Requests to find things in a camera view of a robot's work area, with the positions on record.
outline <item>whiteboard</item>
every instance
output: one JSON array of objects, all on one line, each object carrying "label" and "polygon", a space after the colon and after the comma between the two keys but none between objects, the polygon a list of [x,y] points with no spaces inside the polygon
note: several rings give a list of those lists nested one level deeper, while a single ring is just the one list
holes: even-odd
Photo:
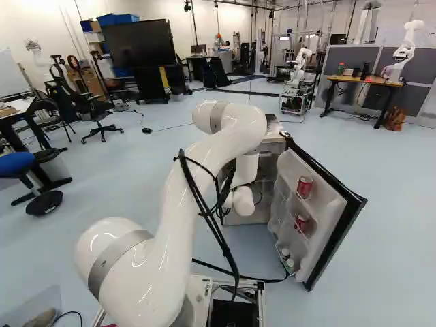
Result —
[{"label": "whiteboard", "polygon": [[11,50],[0,50],[0,97],[11,94],[29,91],[27,84],[19,66],[12,58]]}]

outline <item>cubicle partition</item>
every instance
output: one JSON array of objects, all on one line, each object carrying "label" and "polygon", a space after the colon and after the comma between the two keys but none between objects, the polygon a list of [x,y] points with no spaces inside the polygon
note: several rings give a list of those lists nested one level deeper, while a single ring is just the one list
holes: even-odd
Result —
[{"label": "cubicle partition", "polygon": [[[346,67],[361,67],[362,63],[366,62],[369,64],[371,73],[379,76],[385,66],[396,62],[392,57],[396,49],[372,44],[329,46],[315,105],[321,108],[325,106],[326,91],[330,85],[326,77],[336,74],[340,63],[344,63]],[[396,92],[391,104],[403,109],[409,121],[416,121],[415,117],[421,117],[422,114],[429,115],[426,113],[428,110],[426,104],[430,98],[429,93],[434,89],[433,84],[436,79],[436,65],[433,64],[435,58],[436,48],[417,48],[415,57],[406,64],[403,70],[402,77],[406,85]],[[357,83],[342,84],[340,83],[339,86],[343,89],[336,90],[335,99],[330,107],[347,112],[357,111],[379,115],[388,96],[386,87],[365,86],[365,84]]]}]

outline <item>blue storage box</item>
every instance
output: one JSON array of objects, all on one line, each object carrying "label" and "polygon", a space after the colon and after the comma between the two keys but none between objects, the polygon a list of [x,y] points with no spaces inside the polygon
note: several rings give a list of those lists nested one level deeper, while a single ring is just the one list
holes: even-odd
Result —
[{"label": "blue storage box", "polygon": [[116,77],[130,77],[133,76],[134,73],[129,68],[116,68],[114,67],[114,74]]},{"label": "blue storage box", "polygon": [[90,20],[82,20],[80,22],[80,26],[82,27],[82,31],[84,31],[84,32],[92,32],[93,31]]},{"label": "blue storage box", "polygon": [[126,22],[139,22],[139,17],[132,14],[116,15],[116,24],[125,24]]},{"label": "blue storage box", "polygon": [[107,14],[104,16],[97,17],[100,26],[104,25],[115,25],[115,24],[125,24],[126,22],[139,22],[139,16],[132,14]]},{"label": "blue storage box", "polygon": [[104,16],[97,17],[97,20],[100,26],[115,25],[116,24],[115,16],[116,16],[115,14],[107,14]]}]

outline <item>trash bin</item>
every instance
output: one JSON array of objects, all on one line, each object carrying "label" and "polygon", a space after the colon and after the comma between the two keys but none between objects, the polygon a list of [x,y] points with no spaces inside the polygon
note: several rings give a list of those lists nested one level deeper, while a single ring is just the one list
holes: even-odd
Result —
[{"label": "trash bin", "polygon": [[47,149],[34,153],[35,160],[52,181],[69,177],[69,171],[63,162],[59,149]]}]

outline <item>white wall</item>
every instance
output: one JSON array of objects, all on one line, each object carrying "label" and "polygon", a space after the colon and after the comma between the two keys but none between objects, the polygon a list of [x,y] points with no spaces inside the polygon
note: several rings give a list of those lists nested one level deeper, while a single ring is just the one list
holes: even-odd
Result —
[{"label": "white wall", "polygon": [[[403,25],[409,20],[414,6],[414,0],[380,0],[383,8],[379,15],[379,35],[377,43],[398,46],[404,37]],[[350,35],[356,32],[361,9],[365,0],[359,0],[352,22]],[[418,6],[414,19],[422,19],[426,23],[426,30],[417,36],[419,46],[436,46],[436,0],[423,0]],[[79,16],[74,0],[2,0],[0,11],[0,48],[10,47],[17,62],[26,68],[30,78],[37,86],[42,86],[40,73],[33,64],[33,56],[25,49],[25,40],[36,37],[42,46],[44,55],[60,54],[66,57],[73,54],[79,57],[88,56],[87,43],[80,29]],[[183,10],[182,0],[77,0],[83,19],[95,18],[109,12],[117,14],[132,13],[142,19],[166,18],[170,20],[174,44],[181,57],[190,54],[190,46],[195,44],[191,24],[191,12]],[[337,3],[334,14],[333,33],[346,33],[351,13],[351,0]],[[327,30],[330,21],[332,4],[324,6],[323,30]],[[194,0],[198,43],[213,43],[217,32],[217,19],[214,3]],[[224,40],[232,41],[234,31],[239,31],[242,42],[248,42],[251,35],[255,38],[255,31],[251,31],[251,8],[230,4],[219,4],[220,32]],[[76,46],[69,36],[63,21],[61,11],[67,21]],[[266,13],[267,42],[271,19]],[[307,28],[314,31],[320,28],[321,10],[317,5],[309,6]],[[288,28],[296,28],[296,9],[275,13],[275,33],[285,32]],[[305,17],[301,13],[301,25]],[[257,27],[265,27],[265,11],[259,9],[257,13]]]}]

